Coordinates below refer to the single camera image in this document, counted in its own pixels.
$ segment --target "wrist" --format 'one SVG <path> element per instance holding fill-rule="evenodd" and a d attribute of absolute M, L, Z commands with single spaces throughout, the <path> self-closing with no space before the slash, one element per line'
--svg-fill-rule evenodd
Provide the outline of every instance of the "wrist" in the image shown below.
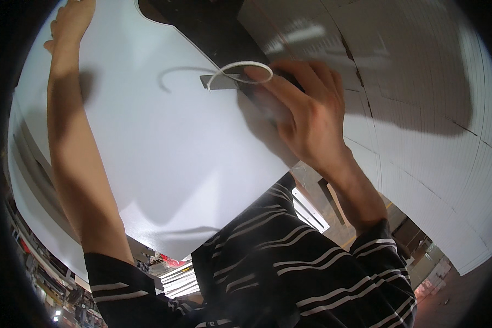
<path fill-rule="evenodd" d="M 325 165 L 319 174 L 328 182 L 338 184 L 354 167 L 357 167 L 354 155 L 350 148 L 343 145 L 341 151 L 336 152 L 335 158 Z"/>
<path fill-rule="evenodd" d="M 51 60 L 51 74 L 62 76 L 78 69 L 79 43 L 56 43 Z"/>

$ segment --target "white string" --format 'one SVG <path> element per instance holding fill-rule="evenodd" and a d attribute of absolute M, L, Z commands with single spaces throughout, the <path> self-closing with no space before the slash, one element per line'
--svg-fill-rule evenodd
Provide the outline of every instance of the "white string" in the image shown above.
<path fill-rule="evenodd" d="M 234 68 L 234 67 L 239 67 L 239 66 L 257 66 L 257 67 L 261 67 L 261 68 L 266 69 L 270 75 L 268 76 L 268 78 L 266 78 L 266 79 L 264 79 L 262 81 L 247 81 L 247 80 L 238 79 L 236 77 L 233 77 L 231 75 L 228 75 L 228 74 L 224 73 L 224 71 L 226 69 L 230 69 L 230 68 Z M 235 80 L 235 81 L 238 81 L 238 82 L 243 82 L 243 83 L 248 83 L 248 84 L 261 84 L 261 83 L 266 83 L 266 82 L 270 81 L 272 79 L 272 77 L 273 77 L 273 71 L 272 71 L 272 69 L 269 68 L 268 65 L 263 64 L 262 62 L 258 62 L 258 61 L 254 61 L 253 62 L 253 61 L 249 61 L 249 60 L 245 60 L 245 61 L 241 61 L 241 62 L 240 61 L 233 62 L 233 63 L 230 63 L 230 64 L 225 65 L 223 68 L 220 68 L 218 71 L 215 72 L 215 74 L 213 74 L 210 77 L 210 80 L 208 81 L 208 84 L 207 84 L 207 87 L 208 87 L 208 91 L 209 92 L 211 92 L 211 89 L 210 89 L 211 82 L 213 82 L 213 80 L 215 80 L 215 78 L 219 74 L 225 75 L 225 76 L 229 77 L 232 80 Z"/>

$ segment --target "black and white striped shirt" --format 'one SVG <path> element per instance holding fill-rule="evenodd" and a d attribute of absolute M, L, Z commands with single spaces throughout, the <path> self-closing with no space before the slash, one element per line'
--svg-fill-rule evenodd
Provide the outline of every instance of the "black and white striped shirt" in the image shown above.
<path fill-rule="evenodd" d="M 415 295 L 387 220 L 344 251 L 298 220 L 291 176 L 199 247 L 204 305 L 155 295 L 136 267 L 85 254 L 109 327 L 412 327 Z"/>

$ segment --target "sleeve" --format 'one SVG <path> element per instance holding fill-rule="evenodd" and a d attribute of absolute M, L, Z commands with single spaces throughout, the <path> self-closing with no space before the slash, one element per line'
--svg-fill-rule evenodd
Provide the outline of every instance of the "sleeve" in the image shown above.
<path fill-rule="evenodd" d="M 357 237 L 350 253 L 379 286 L 379 291 L 394 309 L 394 315 L 400 318 L 401 326 L 412 327 L 417 302 L 405 262 L 397 253 L 396 242 L 392 239 L 388 220 L 381 220 Z"/>
<path fill-rule="evenodd" d="M 183 316 L 137 267 L 97 253 L 84 259 L 93 300 L 110 328 L 171 327 Z"/>

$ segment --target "red object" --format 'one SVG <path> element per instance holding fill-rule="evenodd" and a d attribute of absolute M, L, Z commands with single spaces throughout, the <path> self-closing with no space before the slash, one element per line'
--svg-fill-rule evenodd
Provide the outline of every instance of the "red object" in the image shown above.
<path fill-rule="evenodd" d="M 177 261 L 172 259 L 171 257 L 167 257 L 164 254 L 160 254 L 160 257 L 164 260 L 164 262 L 170 267 L 170 268 L 178 268 L 179 266 L 182 266 L 186 264 L 184 261 Z"/>
<path fill-rule="evenodd" d="M 19 238 L 20 240 L 20 245 L 22 246 L 22 248 L 24 249 L 24 252 L 26 252 L 27 254 L 31 253 L 29 251 L 29 247 L 27 247 L 26 243 L 24 242 L 24 240 L 22 238 Z"/>

